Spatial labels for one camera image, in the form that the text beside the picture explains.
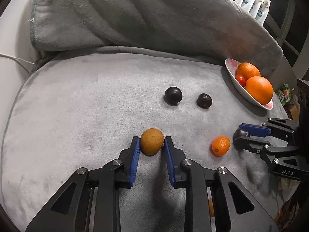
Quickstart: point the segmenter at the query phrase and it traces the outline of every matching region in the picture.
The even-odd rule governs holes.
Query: blue gripper pad
[[[171,151],[168,146],[166,137],[164,139],[164,150],[166,152],[166,166],[167,166],[168,177],[170,179],[170,183],[172,187],[174,187],[175,186],[175,169],[174,169],[174,163],[173,163],[172,156],[171,156]]]
[[[137,166],[138,166],[138,159],[139,159],[139,153],[140,153],[140,138],[135,136],[132,140],[136,140],[135,147],[134,147],[134,152],[132,156],[132,162],[130,166],[130,179],[129,179],[129,184],[131,187],[133,187],[133,184],[136,179],[136,172],[137,172]]]
[[[240,129],[250,133],[250,136],[265,138],[271,135],[271,130],[267,126],[251,125],[242,123],[239,126]]]

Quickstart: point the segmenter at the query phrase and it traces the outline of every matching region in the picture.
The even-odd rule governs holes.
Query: gray pillow
[[[170,86],[182,90],[178,106],[163,100]],[[196,105],[200,93],[212,97],[208,110]],[[203,167],[227,167],[274,218],[282,196],[259,155],[233,145],[222,157],[210,152],[214,138],[232,139],[242,122],[287,118],[276,96],[273,103],[271,111],[250,104],[225,67],[183,56],[128,47],[64,52],[35,72],[16,98],[1,152],[4,208],[24,232],[76,169],[102,167],[134,135],[154,127]],[[122,231],[182,231],[184,198],[184,190],[170,186],[161,153],[141,154],[135,185],[120,194]]]
[[[132,46],[248,61],[269,78],[282,50],[232,0],[34,0],[31,42],[42,51]]]

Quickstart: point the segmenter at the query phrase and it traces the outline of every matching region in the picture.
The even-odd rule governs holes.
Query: brown fruit
[[[268,104],[272,99],[271,83],[264,77],[251,77],[246,82],[246,91],[260,104]]]
[[[155,155],[164,142],[163,134],[155,128],[147,129],[141,135],[141,151],[148,156]]]
[[[214,204],[212,202],[212,199],[208,201],[208,206],[209,206],[209,213],[211,217],[214,217]]]
[[[260,72],[257,67],[250,63],[241,63],[236,70],[237,75],[242,75],[247,81],[254,76],[260,76]]]

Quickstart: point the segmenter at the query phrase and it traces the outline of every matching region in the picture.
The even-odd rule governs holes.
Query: cherry tomato
[[[236,78],[237,82],[238,82],[242,87],[244,87],[244,86],[246,85],[246,80],[245,80],[244,76],[242,76],[242,75],[237,75],[235,78]]]

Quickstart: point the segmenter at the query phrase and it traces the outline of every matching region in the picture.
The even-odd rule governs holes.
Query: metal screw
[[[113,160],[113,165],[114,165],[114,166],[119,166],[119,165],[121,165],[121,163],[122,163],[122,161],[119,160],[119,159],[114,159],[114,160]]]
[[[190,160],[190,159],[184,159],[184,160],[182,161],[182,163],[185,164],[186,166],[189,166],[189,165],[192,164],[192,160]]]
[[[219,167],[219,172],[223,173],[223,174],[226,174],[228,172],[228,170],[225,167]]]
[[[77,170],[77,173],[78,174],[84,174],[84,173],[86,173],[86,168],[84,168],[84,167],[81,167],[81,168],[79,168],[78,170]]]

